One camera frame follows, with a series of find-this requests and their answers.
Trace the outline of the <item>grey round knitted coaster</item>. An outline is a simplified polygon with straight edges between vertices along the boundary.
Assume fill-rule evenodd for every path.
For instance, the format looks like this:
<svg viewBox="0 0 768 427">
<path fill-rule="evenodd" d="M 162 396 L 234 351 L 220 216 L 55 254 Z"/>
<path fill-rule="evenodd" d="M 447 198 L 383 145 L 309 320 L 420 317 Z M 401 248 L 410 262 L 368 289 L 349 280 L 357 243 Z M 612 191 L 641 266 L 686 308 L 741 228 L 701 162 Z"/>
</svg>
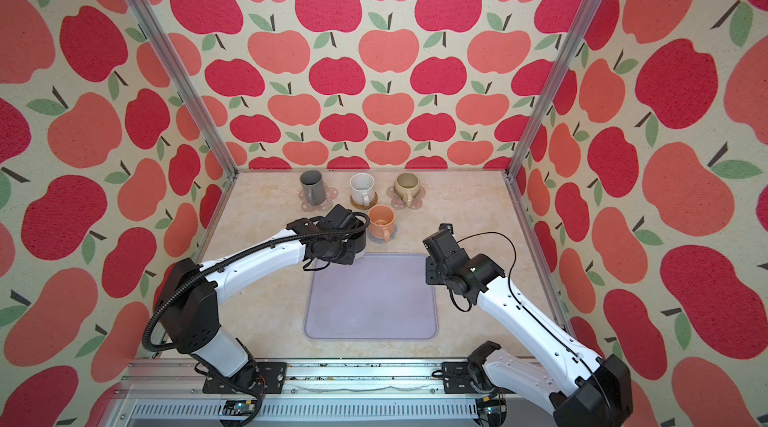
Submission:
<svg viewBox="0 0 768 427">
<path fill-rule="evenodd" d="M 373 233 L 372 233 L 370 230 L 367 230 L 367 231 L 366 231 L 366 236 L 367 236 L 367 238 L 368 238 L 368 239 L 369 239 L 371 242 L 374 242 L 374 243 L 377 243 L 377 244 L 384 244 L 384 243 L 388 243 L 388 242 L 390 242 L 390 241 L 393 241 L 393 240 L 395 240 L 395 239 L 396 239 L 396 236 L 397 236 L 397 232 L 398 232 L 398 229 L 397 229 L 397 228 L 395 228 L 395 229 L 394 229 L 394 230 L 393 230 L 393 231 L 392 231 L 392 232 L 389 234 L 389 236 L 388 236 L 388 237 L 387 237 L 386 235 L 385 235 L 384 237 L 377 237 L 377 236 L 375 236 L 375 235 L 374 235 L 374 234 L 373 234 Z"/>
</svg>

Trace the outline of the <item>orange mug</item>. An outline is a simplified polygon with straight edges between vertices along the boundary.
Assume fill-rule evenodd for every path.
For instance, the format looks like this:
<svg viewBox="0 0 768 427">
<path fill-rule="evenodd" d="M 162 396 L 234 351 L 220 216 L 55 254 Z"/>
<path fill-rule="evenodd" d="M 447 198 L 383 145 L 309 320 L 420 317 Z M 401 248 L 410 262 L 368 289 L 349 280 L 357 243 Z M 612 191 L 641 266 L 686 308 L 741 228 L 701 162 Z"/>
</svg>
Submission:
<svg viewBox="0 0 768 427">
<path fill-rule="evenodd" d="M 384 237 L 385 235 L 388 237 L 396 228 L 395 212 L 388 205 L 377 204 L 371 207 L 368 216 L 370 219 L 368 230 L 377 237 Z"/>
</svg>

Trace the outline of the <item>pink flower coaster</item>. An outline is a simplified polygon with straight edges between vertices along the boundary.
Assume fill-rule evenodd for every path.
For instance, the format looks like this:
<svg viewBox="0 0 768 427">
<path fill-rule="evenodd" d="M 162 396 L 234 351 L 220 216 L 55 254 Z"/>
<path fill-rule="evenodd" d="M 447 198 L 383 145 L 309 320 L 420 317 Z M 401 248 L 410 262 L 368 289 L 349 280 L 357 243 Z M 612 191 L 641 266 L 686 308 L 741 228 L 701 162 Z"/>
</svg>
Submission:
<svg viewBox="0 0 768 427">
<path fill-rule="evenodd" d="M 419 191 L 419 193 L 416 195 L 412 204 L 408 206 L 406 202 L 397 195 L 393 186 L 389 186 L 386 190 L 386 195 L 390 199 L 390 206 L 394 210 L 403 210 L 403 209 L 418 210 L 423 206 L 423 200 L 426 197 L 426 194 L 427 194 L 427 190 L 425 188 L 422 188 Z"/>
<path fill-rule="evenodd" d="M 319 190 L 317 188 L 301 189 L 298 193 L 298 198 L 301 201 L 301 209 L 304 212 L 321 211 L 327 212 L 334 206 L 339 192 L 336 188 L 323 185 L 323 201 L 321 203 L 313 203 L 313 200 L 320 199 L 318 196 Z"/>
</svg>

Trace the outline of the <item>grey mug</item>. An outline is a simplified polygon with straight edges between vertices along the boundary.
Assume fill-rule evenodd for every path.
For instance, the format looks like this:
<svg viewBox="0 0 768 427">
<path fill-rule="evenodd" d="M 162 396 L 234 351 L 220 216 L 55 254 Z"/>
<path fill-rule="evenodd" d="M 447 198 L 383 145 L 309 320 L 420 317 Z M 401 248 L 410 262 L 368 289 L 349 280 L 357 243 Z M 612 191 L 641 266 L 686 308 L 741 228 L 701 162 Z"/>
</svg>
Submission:
<svg viewBox="0 0 768 427">
<path fill-rule="evenodd" d="M 300 183 L 306 202 L 317 206 L 326 200 L 322 173 L 318 170 L 304 171 L 300 175 Z"/>
</svg>

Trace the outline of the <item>white mug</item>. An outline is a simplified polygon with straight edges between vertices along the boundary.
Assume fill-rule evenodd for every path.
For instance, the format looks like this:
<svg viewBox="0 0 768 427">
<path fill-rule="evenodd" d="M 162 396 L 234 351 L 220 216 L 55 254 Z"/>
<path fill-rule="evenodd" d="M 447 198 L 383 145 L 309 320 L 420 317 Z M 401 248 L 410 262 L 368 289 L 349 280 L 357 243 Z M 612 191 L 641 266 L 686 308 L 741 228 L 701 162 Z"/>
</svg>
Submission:
<svg viewBox="0 0 768 427">
<path fill-rule="evenodd" d="M 368 173 L 356 173 L 350 178 L 351 200 L 363 209 L 375 204 L 375 179 Z"/>
</svg>

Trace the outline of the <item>beige mug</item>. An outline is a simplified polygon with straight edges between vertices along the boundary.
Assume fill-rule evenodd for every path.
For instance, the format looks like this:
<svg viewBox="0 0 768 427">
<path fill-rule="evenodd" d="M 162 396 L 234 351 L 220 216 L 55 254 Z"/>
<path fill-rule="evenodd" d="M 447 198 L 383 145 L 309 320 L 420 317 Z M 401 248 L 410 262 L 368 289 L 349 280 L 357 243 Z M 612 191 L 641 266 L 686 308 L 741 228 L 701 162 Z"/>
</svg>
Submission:
<svg viewBox="0 0 768 427">
<path fill-rule="evenodd" d="M 407 207 L 412 207 L 415 204 L 420 191 L 421 184 L 415 174 L 405 172 L 396 178 L 394 192 Z"/>
</svg>

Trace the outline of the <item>black mug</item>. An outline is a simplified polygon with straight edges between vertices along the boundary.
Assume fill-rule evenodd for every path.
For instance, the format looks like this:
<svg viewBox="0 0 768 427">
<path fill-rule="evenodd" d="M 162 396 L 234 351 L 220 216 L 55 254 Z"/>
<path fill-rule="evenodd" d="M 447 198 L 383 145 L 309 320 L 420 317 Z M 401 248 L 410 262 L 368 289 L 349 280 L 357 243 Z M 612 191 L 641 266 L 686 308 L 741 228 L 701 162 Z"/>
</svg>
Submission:
<svg viewBox="0 0 768 427">
<path fill-rule="evenodd" d="M 367 245 L 367 231 L 363 230 L 351 236 L 349 242 L 354 247 L 355 259 L 360 259 L 365 255 Z"/>
</svg>

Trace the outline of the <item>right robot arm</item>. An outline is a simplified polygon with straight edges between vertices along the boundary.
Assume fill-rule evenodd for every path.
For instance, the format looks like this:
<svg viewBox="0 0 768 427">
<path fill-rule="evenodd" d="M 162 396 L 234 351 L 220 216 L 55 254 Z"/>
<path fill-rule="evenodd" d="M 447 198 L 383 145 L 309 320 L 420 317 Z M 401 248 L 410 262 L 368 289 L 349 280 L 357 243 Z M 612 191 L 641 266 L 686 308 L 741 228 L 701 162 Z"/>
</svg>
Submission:
<svg viewBox="0 0 768 427">
<path fill-rule="evenodd" d="M 537 365 L 487 341 L 467 358 L 465 377 L 480 393 L 511 391 L 559 426 L 621 426 L 634 412 L 631 375 L 618 357 L 602 357 L 567 334 L 506 279 L 484 254 L 430 250 L 426 280 L 444 285 L 490 314 L 533 354 Z"/>
</svg>

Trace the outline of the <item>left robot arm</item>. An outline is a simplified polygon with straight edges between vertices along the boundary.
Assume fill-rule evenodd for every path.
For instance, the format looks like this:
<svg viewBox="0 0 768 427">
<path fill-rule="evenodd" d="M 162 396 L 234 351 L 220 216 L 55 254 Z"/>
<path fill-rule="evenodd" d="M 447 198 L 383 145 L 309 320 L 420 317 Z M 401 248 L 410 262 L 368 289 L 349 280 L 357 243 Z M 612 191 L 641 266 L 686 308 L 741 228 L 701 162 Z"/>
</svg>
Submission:
<svg viewBox="0 0 768 427">
<path fill-rule="evenodd" d="M 213 261 L 186 258 L 171 269 L 142 334 L 152 353 L 175 350 L 196 359 L 209 376 L 254 378 L 253 356 L 221 326 L 219 307 L 246 287 L 285 267 L 351 265 L 365 248 L 365 228 L 320 226 L 300 219 L 272 237 Z"/>
</svg>

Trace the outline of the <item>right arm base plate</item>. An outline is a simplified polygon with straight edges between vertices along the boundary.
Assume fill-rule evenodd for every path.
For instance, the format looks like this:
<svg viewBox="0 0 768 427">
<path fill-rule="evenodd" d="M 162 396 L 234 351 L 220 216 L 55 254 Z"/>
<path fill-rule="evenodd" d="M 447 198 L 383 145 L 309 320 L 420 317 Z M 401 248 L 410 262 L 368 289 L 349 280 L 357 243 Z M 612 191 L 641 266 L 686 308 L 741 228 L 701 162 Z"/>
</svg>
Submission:
<svg viewBox="0 0 768 427">
<path fill-rule="evenodd" d="M 492 384 L 480 365 L 468 361 L 443 362 L 431 376 L 442 381 L 447 394 L 478 394 L 493 397 L 499 393 L 512 393 L 509 389 Z"/>
</svg>

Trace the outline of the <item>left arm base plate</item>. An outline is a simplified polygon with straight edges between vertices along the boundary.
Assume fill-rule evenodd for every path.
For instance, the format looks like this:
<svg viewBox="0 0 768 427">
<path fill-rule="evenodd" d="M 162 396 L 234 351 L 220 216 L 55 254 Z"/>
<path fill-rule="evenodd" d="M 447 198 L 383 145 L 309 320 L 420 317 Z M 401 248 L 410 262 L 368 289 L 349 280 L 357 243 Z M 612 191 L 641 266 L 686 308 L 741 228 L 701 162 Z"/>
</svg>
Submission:
<svg viewBox="0 0 768 427">
<path fill-rule="evenodd" d="M 255 362 L 250 361 L 228 381 L 236 386 L 208 376 L 203 384 L 205 394 L 246 394 L 260 392 L 265 394 L 280 394 L 285 381 L 287 364 L 285 362 Z"/>
</svg>

